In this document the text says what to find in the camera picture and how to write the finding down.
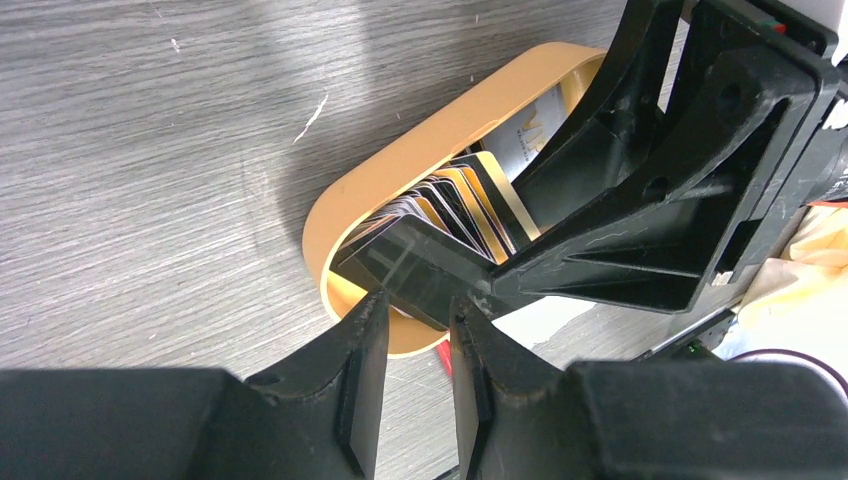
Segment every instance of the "gray wood grain surface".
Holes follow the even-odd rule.
[[[287,355],[330,326],[300,248],[320,192],[526,49],[607,46],[623,5],[0,2],[0,366]],[[597,307],[540,353],[627,357],[671,321]],[[451,467],[452,416],[435,355],[391,361],[378,478]]]

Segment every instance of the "screw hole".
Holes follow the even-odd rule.
[[[255,387],[267,387],[268,385],[280,383],[281,380],[282,379],[275,373],[257,373],[256,375],[248,377],[247,383]]]
[[[668,179],[665,177],[651,180],[642,192],[642,198],[649,202],[662,202],[666,196],[668,196]]]
[[[717,100],[719,111],[725,115],[733,113],[742,102],[742,89],[739,85],[731,83],[719,93]]]

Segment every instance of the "cable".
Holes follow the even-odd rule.
[[[737,355],[731,359],[729,362],[738,362],[740,360],[748,360],[752,357],[757,357],[759,355],[772,355],[772,356],[783,356],[790,357],[794,359],[801,359],[806,362],[812,363],[813,365],[821,368],[836,381],[839,387],[842,389],[842,393],[845,395],[846,401],[848,401],[848,382],[845,381],[845,377],[839,374],[835,368],[830,365],[822,362],[818,358],[807,355],[806,353],[796,352],[795,350],[786,350],[783,348],[764,348],[761,350],[751,350],[750,352],[745,352],[743,354]]]

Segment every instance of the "black plastic bracket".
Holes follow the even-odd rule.
[[[388,304],[243,384],[219,369],[0,372],[3,478],[374,478]]]
[[[592,83],[520,185],[525,203],[539,206],[530,211],[534,218],[567,216],[492,270],[495,296],[564,295],[687,311],[717,276],[732,282],[746,266],[762,263],[795,211],[842,168],[848,129],[825,128],[840,87],[848,90],[840,72],[763,23],[783,17],[744,0],[702,0],[695,7],[667,112],[658,124],[643,120],[653,136],[631,138],[601,121],[612,108],[605,102],[617,95],[630,100],[619,98],[610,118],[647,116],[636,100],[655,100],[656,78],[634,75],[633,66],[653,61],[636,71],[665,71],[666,54],[644,52],[668,51],[666,36],[651,35],[652,22],[673,31],[670,12],[679,12],[680,4],[628,3],[633,15],[625,13],[599,83]],[[807,28],[798,35],[810,35],[808,20],[794,21]],[[822,34],[817,42],[824,40],[833,36]],[[631,82],[630,88],[609,90],[607,79],[615,77]],[[656,111],[656,104],[650,108]],[[606,129],[621,148],[604,150],[608,144],[599,146],[591,129]],[[647,148],[645,138],[653,139]],[[597,155],[571,156],[572,149]],[[563,168],[586,180],[588,173],[580,172],[601,168],[593,162],[622,173],[614,182],[607,177],[588,203],[575,208],[569,184],[552,182],[561,180]]]
[[[652,361],[577,362],[563,372],[473,302],[454,308],[460,478],[848,474],[848,412],[810,370]]]

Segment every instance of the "red wire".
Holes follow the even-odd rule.
[[[439,360],[442,361],[442,365],[445,367],[445,371],[448,373],[448,376],[452,377],[453,366],[450,361],[450,340],[445,340],[444,342],[436,345],[436,353],[439,354]]]

